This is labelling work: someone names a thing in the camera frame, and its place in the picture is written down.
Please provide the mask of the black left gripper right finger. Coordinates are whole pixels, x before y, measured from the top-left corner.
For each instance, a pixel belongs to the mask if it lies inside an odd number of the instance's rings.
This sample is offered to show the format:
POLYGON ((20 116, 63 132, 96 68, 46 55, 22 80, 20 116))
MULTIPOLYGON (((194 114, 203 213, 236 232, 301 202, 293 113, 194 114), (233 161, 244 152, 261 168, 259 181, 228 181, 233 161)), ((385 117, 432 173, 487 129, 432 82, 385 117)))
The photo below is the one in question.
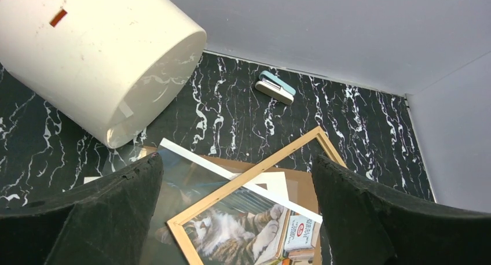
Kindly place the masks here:
POLYGON ((490 214, 400 192, 318 156, 312 180, 335 264, 489 264, 490 214))

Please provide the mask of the clear acrylic sheet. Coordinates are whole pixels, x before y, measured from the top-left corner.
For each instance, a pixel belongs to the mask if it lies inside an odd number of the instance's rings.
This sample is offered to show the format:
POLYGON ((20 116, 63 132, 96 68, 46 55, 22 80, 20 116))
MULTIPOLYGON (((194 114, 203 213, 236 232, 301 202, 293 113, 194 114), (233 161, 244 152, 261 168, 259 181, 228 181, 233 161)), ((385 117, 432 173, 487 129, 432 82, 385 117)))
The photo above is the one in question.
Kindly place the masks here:
MULTIPOLYGON (((157 151, 152 146, 125 145, 109 153, 102 169, 103 175, 113 173, 135 161, 157 151)), ((210 161, 230 171, 234 175, 246 170, 246 163, 230 161, 220 158, 210 158, 210 161)), ((263 172, 256 176, 250 183, 260 186, 270 192, 276 193, 292 202, 298 203, 299 181, 296 179, 296 171, 285 168, 276 168, 263 172)))

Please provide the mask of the light wooden picture frame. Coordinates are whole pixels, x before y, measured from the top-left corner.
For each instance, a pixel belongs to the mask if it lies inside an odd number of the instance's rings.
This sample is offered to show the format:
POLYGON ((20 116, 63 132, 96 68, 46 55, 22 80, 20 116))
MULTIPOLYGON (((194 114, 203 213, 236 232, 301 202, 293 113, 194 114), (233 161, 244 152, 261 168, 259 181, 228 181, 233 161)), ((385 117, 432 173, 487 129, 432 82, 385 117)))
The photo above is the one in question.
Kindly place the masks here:
POLYGON ((309 143, 311 140, 316 139, 318 143, 321 145, 325 154, 334 162, 339 165, 345 167, 346 164, 344 160, 341 158, 340 154, 333 146, 332 142, 327 137, 325 131, 317 126, 316 128, 310 130, 305 135, 300 138, 294 140, 287 146, 278 150, 276 153, 272 154, 268 158, 262 160, 260 163, 254 165, 246 172, 241 175, 235 177, 225 185, 221 186, 216 191, 210 193, 205 196, 205 198, 201 199, 197 203, 191 205, 189 208, 180 212, 175 217, 171 218, 167 221, 167 224, 172 232, 174 238, 176 239, 177 244, 181 248, 182 253, 184 254, 187 262, 189 264, 202 264, 202 260, 199 254, 196 252, 195 247, 192 245, 191 240, 189 239, 186 231, 184 229, 184 224, 193 219, 195 216, 199 215, 209 207, 212 207, 217 202, 224 199, 226 196, 230 195, 237 189, 241 187, 245 187, 249 190, 252 190, 256 193, 259 193, 260 187, 257 185, 249 184, 249 181, 254 179, 259 174, 265 172, 275 164, 277 164, 282 159, 287 156, 293 154, 293 152, 300 149, 305 144, 309 143))

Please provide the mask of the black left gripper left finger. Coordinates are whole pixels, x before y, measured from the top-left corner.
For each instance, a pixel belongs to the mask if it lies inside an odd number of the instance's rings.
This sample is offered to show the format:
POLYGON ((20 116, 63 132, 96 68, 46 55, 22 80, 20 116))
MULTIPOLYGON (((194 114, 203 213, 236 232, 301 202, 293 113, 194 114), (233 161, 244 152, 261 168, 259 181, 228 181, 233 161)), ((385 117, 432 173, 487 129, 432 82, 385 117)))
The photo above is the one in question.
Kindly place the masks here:
POLYGON ((59 195, 1 210, 2 264, 137 264, 163 177, 153 153, 59 195))

